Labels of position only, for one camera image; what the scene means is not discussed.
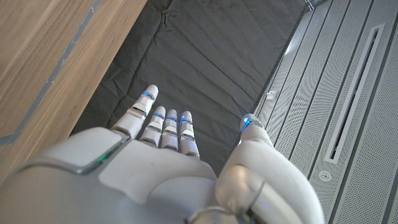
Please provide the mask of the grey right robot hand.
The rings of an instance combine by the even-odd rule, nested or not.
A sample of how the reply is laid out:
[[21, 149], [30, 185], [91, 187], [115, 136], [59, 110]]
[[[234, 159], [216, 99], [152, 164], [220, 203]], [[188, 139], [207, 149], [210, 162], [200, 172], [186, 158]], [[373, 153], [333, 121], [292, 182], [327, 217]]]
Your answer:
[[1, 184], [2, 223], [323, 223], [308, 179], [256, 116], [222, 171], [200, 159], [192, 115], [148, 86], [112, 128], [46, 149]]

